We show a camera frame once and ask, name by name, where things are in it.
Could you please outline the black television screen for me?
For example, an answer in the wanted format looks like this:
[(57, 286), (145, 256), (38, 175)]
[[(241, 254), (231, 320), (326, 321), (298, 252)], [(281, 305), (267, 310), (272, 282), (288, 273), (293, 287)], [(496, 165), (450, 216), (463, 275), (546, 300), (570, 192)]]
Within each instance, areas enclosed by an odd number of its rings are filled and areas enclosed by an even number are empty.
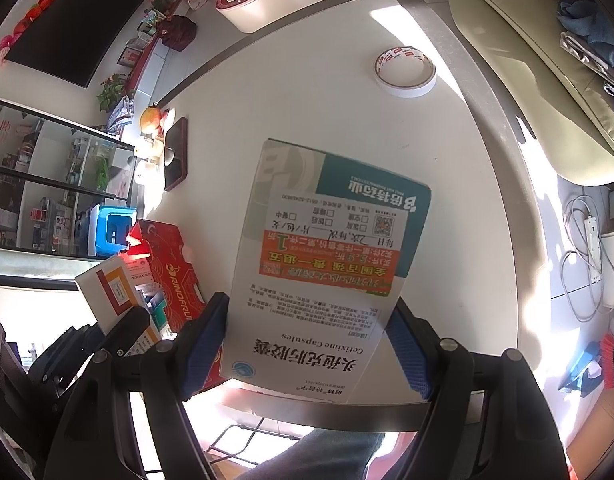
[(8, 62), (86, 88), (144, 0), (54, 0), (18, 34)]

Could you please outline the blue plastic stool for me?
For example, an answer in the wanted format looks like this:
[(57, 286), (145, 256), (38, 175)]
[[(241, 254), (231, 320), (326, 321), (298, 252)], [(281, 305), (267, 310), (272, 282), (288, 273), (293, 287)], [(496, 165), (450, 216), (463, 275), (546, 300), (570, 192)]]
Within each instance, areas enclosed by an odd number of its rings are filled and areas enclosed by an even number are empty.
[(92, 220), (93, 255), (111, 257), (128, 247), (127, 237), (136, 223), (136, 208), (96, 205), (92, 210)]

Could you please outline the beige sofa chair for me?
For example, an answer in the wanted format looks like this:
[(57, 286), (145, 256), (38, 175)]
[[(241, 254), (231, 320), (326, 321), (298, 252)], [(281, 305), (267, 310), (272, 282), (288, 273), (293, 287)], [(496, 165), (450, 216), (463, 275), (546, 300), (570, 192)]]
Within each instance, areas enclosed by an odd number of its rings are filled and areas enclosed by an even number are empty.
[(456, 26), (501, 79), (550, 165), (614, 182), (614, 106), (602, 78), (560, 46), (558, 0), (449, 0)]

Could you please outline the white tape roll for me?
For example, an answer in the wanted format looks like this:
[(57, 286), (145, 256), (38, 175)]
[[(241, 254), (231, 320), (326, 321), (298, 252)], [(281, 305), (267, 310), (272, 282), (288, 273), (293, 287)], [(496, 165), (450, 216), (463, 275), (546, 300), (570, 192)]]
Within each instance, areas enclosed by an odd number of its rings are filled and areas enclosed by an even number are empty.
[(409, 46), (382, 52), (375, 60), (374, 74), (387, 93), (403, 99), (426, 96), (437, 80), (434, 63), (422, 51)]

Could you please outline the dark red bag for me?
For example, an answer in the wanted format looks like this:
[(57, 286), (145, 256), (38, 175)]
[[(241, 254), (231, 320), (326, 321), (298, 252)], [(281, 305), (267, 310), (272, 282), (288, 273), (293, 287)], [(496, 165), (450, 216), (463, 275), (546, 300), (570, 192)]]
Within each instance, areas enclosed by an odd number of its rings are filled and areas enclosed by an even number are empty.
[(171, 15), (156, 25), (162, 44), (173, 51), (182, 52), (195, 39), (197, 25), (183, 15)]

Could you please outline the orange fruit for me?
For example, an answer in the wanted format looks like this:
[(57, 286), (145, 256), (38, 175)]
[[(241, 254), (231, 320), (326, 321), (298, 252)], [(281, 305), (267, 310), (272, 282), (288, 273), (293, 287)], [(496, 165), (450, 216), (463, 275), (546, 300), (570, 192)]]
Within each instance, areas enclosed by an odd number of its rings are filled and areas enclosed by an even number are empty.
[(156, 105), (148, 106), (141, 114), (139, 124), (144, 136), (157, 136), (162, 131), (162, 111)]

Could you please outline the blue folded clothes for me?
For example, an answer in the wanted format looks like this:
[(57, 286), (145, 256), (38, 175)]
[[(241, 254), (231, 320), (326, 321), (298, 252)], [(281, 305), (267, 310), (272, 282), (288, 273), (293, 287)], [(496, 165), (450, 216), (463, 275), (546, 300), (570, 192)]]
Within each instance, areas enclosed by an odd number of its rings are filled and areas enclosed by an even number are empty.
[(614, 25), (595, 0), (561, 0), (557, 18), (564, 29), (582, 38), (614, 67)]

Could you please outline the white red yellow box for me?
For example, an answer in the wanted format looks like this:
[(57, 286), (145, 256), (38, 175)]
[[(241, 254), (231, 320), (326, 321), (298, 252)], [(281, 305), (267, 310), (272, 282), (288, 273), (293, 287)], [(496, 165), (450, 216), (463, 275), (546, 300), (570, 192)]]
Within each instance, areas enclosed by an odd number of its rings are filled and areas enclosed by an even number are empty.
[(77, 275), (75, 281), (105, 335), (131, 308), (142, 307), (150, 312), (150, 322), (128, 350), (128, 356), (147, 352), (158, 341), (173, 338), (164, 313), (164, 293), (145, 258), (121, 252)]

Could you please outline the white power strip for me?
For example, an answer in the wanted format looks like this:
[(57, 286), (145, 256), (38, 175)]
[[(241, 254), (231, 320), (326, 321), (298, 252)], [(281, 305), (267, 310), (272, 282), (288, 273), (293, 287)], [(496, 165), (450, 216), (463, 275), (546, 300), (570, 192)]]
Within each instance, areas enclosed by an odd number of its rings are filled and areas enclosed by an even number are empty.
[(587, 216), (584, 219), (584, 239), (587, 244), (589, 278), (592, 284), (602, 278), (602, 250), (598, 232), (598, 219)]

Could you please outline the black smartphone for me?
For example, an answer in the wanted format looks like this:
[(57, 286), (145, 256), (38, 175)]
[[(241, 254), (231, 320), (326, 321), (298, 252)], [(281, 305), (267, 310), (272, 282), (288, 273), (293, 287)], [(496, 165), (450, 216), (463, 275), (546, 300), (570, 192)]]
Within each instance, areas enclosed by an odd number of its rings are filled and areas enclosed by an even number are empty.
[(164, 190), (172, 191), (188, 175), (188, 120), (181, 117), (165, 136)]

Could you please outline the potted green plant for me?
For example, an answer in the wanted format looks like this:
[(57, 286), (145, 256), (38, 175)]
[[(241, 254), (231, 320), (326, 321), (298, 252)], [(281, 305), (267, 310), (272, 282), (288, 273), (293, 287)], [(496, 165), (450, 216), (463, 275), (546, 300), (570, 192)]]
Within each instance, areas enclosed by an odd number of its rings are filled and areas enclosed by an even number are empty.
[(101, 91), (98, 92), (98, 107), (101, 112), (110, 113), (119, 101), (126, 95), (127, 74), (116, 73), (110, 75), (101, 83)]

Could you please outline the large cefixime capsule box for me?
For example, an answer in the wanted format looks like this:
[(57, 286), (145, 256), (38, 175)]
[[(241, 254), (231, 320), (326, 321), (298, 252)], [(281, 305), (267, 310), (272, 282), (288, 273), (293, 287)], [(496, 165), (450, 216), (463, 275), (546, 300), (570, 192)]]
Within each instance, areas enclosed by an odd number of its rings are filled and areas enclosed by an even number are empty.
[(267, 140), (238, 245), (221, 375), (347, 402), (395, 309), (431, 198), (400, 174)]

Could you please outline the red cardboard fruit box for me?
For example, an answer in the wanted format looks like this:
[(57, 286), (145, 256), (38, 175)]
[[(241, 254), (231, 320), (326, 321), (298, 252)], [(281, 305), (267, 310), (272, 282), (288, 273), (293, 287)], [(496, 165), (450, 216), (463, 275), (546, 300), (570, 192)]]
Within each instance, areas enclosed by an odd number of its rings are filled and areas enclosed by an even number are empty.
[[(184, 241), (173, 224), (139, 220), (127, 237), (128, 248), (123, 252), (130, 257), (145, 258), (155, 282), (162, 288), (165, 298), (164, 313), (170, 330), (177, 336), (187, 322), (199, 318), (206, 308), (200, 294), (200, 282), (192, 263), (184, 254)], [(202, 392), (223, 382), (219, 376), (221, 350), (210, 369)]]

